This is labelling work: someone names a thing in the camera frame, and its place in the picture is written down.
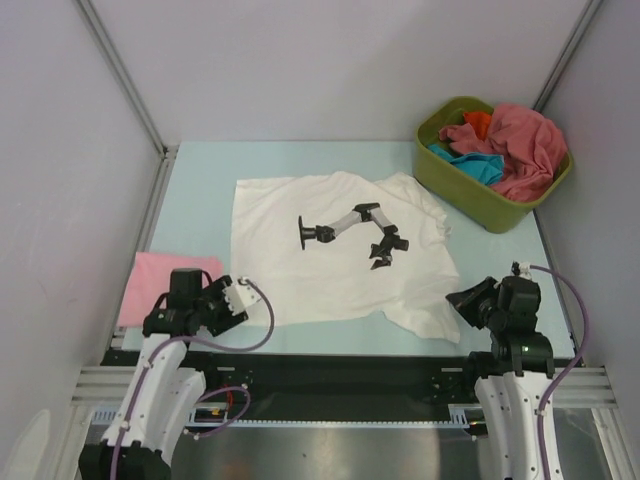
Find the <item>white t shirt with print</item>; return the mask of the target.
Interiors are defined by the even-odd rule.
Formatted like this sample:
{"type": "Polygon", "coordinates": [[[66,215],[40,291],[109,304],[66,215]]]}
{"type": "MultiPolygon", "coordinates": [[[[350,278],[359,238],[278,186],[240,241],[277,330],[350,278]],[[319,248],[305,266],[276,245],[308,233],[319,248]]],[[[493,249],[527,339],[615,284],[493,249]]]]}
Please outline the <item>white t shirt with print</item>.
{"type": "Polygon", "coordinates": [[[459,287],[447,249],[447,215],[411,176],[376,182],[349,172],[245,179],[236,184],[231,272],[261,287],[283,325],[350,320],[383,313],[421,338],[460,340],[445,297],[459,287]],[[358,223],[329,243],[301,241],[299,229],[336,227],[355,206],[377,203],[385,221],[409,243],[391,263],[375,267],[371,247],[384,234],[358,223]]]}

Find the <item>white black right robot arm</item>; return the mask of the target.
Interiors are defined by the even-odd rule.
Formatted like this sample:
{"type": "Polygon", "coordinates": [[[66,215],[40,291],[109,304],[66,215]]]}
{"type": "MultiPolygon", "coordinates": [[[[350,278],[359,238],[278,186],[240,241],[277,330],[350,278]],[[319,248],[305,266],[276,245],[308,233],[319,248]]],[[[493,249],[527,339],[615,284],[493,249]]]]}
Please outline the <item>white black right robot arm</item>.
{"type": "Polygon", "coordinates": [[[472,327],[490,332],[491,350],[471,352],[461,388],[479,401],[498,479],[561,479],[552,397],[555,365],[550,341],[536,331],[537,283],[488,277],[446,300],[472,327]]]}

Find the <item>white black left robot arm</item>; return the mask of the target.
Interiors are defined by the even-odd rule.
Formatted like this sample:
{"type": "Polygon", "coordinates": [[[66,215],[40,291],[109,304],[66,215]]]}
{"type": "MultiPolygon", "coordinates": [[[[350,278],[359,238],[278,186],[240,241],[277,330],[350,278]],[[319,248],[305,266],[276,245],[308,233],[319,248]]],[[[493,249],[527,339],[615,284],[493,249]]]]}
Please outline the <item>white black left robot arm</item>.
{"type": "Polygon", "coordinates": [[[260,297],[244,278],[212,279],[197,268],[175,269],[143,322],[143,346],[124,398],[101,437],[83,447],[78,461],[84,479],[169,479],[175,447],[189,434],[187,423],[203,400],[225,402],[214,419],[224,427],[236,420],[235,396],[246,411],[245,384],[230,385],[213,366],[187,367],[188,348],[199,330],[217,336],[248,318],[260,297]]]}

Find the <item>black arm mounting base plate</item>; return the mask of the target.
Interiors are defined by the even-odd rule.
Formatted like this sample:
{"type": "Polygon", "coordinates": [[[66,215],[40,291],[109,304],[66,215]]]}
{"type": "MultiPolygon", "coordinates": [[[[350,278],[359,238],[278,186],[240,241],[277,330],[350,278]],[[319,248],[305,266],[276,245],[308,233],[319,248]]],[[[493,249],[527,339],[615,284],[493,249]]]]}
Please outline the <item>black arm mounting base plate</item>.
{"type": "Polygon", "coordinates": [[[462,357],[278,355],[189,352],[208,390],[247,385],[246,421],[419,422],[443,420],[477,398],[462,357]]]}

